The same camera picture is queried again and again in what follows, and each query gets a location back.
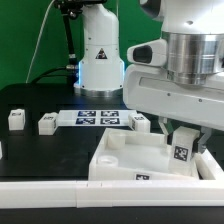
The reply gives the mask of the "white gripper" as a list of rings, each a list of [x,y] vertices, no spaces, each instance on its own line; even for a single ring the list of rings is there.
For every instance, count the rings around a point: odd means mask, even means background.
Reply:
[[[224,131],[224,72],[208,77],[203,86],[181,85],[168,80],[162,68],[133,64],[126,70],[123,101],[129,109],[160,116],[167,143],[174,131],[170,119],[204,126],[200,153],[206,150],[211,128]]]

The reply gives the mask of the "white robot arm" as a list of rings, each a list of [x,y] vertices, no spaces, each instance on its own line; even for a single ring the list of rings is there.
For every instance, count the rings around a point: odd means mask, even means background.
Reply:
[[[118,19],[86,0],[79,91],[122,91],[129,109],[224,131],[224,0],[138,0],[160,37],[118,49]]]

